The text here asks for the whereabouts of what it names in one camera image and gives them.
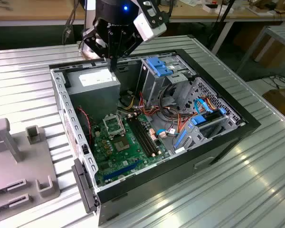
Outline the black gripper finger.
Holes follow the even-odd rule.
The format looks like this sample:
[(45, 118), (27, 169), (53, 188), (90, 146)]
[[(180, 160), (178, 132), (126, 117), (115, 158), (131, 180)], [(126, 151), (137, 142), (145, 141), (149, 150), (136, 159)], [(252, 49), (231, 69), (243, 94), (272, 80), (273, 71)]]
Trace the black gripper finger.
[(109, 54), (108, 44), (100, 37), (95, 28), (85, 29), (82, 33), (82, 53), (86, 58), (103, 58), (109, 71), (114, 71), (114, 59)]
[(130, 55), (142, 41), (143, 39), (137, 30), (132, 33), (122, 31), (114, 56), (114, 70), (116, 70), (117, 67), (117, 60), (121, 57)]

